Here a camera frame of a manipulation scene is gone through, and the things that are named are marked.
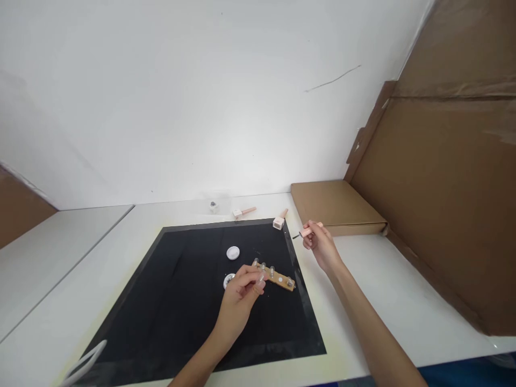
white tabletop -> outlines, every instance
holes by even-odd
[[[245,219],[273,218],[287,207],[291,233],[302,226],[288,193],[219,203],[221,215],[210,213],[209,200],[136,206],[0,345],[0,385],[57,385],[80,358],[162,227],[228,221],[231,210],[252,206],[257,211]],[[496,348],[494,339],[476,332],[386,238],[346,236],[335,242],[365,295],[417,366],[516,349],[514,338],[496,338]],[[262,386],[263,378],[257,375],[268,375],[278,385],[301,386],[369,373],[329,280],[301,240],[294,246],[327,354],[216,372],[208,385]]]
[[[60,211],[0,250],[0,342],[130,208]]]

blue floor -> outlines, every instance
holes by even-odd
[[[419,368],[429,387],[514,387],[516,386],[516,353]],[[370,376],[314,387],[371,387]]]

black cloth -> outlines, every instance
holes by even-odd
[[[240,248],[231,261],[226,251]],[[177,375],[211,333],[229,273],[255,258],[296,280],[268,283],[215,371],[325,354],[285,224],[272,219],[164,228],[86,349],[107,345],[77,385],[117,386]]]

fingernail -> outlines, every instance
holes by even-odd
[[[256,287],[259,289],[265,288],[265,281],[263,279],[260,279],[260,281],[256,284]]]

white wall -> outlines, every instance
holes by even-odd
[[[430,3],[0,0],[0,162],[60,210],[343,178]]]

